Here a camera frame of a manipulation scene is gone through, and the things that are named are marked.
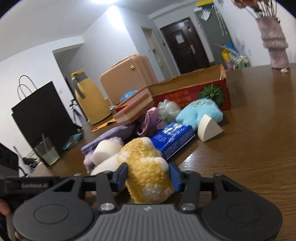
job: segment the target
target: tripod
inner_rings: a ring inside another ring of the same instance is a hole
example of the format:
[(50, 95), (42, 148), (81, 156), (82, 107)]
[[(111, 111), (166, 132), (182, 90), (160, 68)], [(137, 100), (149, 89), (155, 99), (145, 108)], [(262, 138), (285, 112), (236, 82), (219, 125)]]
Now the tripod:
[(76, 124), (76, 116), (77, 116), (77, 119), (80, 121), (81, 125), (87, 124), (87, 120), (74, 108), (74, 106), (78, 105), (78, 104), (75, 104), (74, 101), (76, 101), (75, 98), (71, 100), (71, 104), (69, 105), (69, 107), (71, 107), (71, 110), (73, 111), (74, 124)]

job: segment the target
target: red cardboard box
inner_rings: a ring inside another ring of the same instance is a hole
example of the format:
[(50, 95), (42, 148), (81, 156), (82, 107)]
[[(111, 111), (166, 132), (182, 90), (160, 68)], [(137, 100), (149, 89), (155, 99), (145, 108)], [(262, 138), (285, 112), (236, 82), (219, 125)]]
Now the red cardboard box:
[(231, 108), (223, 65), (182, 74), (171, 80), (144, 87), (118, 105), (116, 111), (122, 110), (146, 92), (151, 94), (155, 106), (168, 99), (176, 102), (180, 108), (184, 108), (197, 99), (210, 98), (217, 103), (221, 110)]

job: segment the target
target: finger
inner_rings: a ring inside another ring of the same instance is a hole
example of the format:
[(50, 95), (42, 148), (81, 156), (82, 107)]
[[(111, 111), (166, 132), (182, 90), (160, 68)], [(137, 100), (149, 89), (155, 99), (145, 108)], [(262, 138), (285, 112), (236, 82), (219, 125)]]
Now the finger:
[(0, 213), (4, 216), (8, 216), (11, 214), (10, 207), (8, 206), (7, 202), (0, 199)]
[(17, 231), (15, 231), (15, 237), (16, 237), (17, 239), (20, 239), (20, 237), (18, 236)]

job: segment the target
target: glass cup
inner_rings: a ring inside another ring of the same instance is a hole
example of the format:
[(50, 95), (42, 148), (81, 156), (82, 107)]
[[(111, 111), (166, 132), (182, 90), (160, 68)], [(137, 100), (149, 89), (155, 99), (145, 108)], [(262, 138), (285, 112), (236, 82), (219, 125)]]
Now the glass cup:
[(43, 161), (52, 166), (57, 162), (60, 156), (48, 137), (46, 137), (44, 141), (45, 142), (40, 142), (34, 150), (43, 159)]

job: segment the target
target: ceiling light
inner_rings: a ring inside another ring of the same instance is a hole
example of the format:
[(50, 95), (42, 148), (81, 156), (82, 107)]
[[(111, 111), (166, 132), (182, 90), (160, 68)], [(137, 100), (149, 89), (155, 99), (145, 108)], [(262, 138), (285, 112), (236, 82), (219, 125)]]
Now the ceiling light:
[(119, 0), (92, 0), (92, 1), (97, 4), (112, 4)]

